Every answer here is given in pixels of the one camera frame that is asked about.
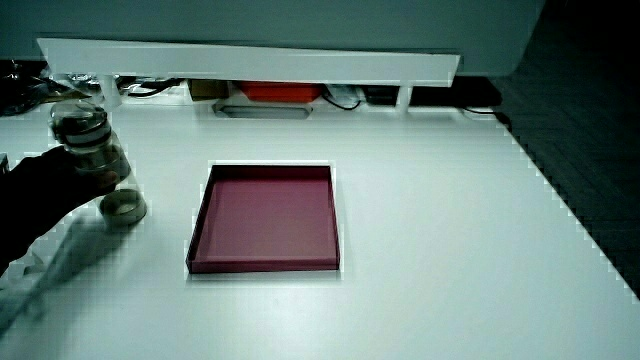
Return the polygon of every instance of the jar lid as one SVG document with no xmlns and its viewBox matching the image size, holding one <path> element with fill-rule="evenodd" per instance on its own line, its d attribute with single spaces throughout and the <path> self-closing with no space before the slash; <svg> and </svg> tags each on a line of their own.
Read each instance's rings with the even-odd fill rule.
<svg viewBox="0 0 640 360">
<path fill-rule="evenodd" d="M 56 103 L 51 108 L 50 127 L 56 140 L 69 146 L 94 146 L 111 136 L 104 109 L 81 99 Z"/>
<path fill-rule="evenodd" d="M 133 225 L 147 213 L 142 194 L 133 189 L 119 189 L 107 194 L 100 202 L 99 209 L 110 228 Z"/>
</svg>

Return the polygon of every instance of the white table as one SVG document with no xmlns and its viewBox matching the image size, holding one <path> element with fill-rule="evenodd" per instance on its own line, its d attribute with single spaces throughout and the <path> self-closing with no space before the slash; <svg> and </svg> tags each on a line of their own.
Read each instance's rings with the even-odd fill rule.
<svg viewBox="0 0 640 360">
<path fill-rule="evenodd" d="M 0 119 L 10 160 L 54 145 L 50 106 Z M 0 358 L 640 358 L 637 299 L 503 125 L 365 110 L 282 121 L 122 105 L 112 123 L 150 212 L 18 317 Z M 190 278 L 216 160 L 333 161 L 341 272 Z M 86 249 L 114 238 L 96 224 L 80 208 L 48 243 L 100 253 Z"/>
</svg>

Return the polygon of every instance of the hand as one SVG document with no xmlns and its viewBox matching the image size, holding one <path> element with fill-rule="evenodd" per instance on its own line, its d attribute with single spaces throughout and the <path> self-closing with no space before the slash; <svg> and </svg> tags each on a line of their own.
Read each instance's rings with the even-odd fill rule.
<svg viewBox="0 0 640 360">
<path fill-rule="evenodd" d="M 0 272 L 3 262 L 23 256 L 36 238 L 71 210 L 115 189 L 118 176 L 110 171 L 79 175 L 74 157 L 62 146 L 38 157 L 23 159 L 0 180 Z"/>
</svg>

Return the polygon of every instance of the clear plastic bottle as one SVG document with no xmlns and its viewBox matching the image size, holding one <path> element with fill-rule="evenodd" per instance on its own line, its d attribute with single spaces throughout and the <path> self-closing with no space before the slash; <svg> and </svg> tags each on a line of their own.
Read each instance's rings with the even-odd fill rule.
<svg viewBox="0 0 640 360">
<path fill-rule="evenodd" d="M 79 174 L 118 175 L 115 190 L 95 199 L 108 227 L 126 227 L 145 216 L 146 203 L 104 109 L 83 100 L 62 101 L 51 109 L 49 125 L 56 140 L 74 155 Z"/>
</svg>

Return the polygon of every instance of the red tray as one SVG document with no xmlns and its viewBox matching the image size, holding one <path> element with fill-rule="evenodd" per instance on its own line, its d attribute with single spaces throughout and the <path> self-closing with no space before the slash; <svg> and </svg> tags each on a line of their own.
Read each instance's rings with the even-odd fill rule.
<svg viewBox="0 0 640 360">
<path fill-rule="evenodd" d="M 240 90 L 253 101 L 309 103 L 322 93 L 320 84 L 238 81 Z"/>
<path fill-rule="evenodd" d="M 329 166 L 214 165 L 190 273 L 338 270 Z"/>
</svg>

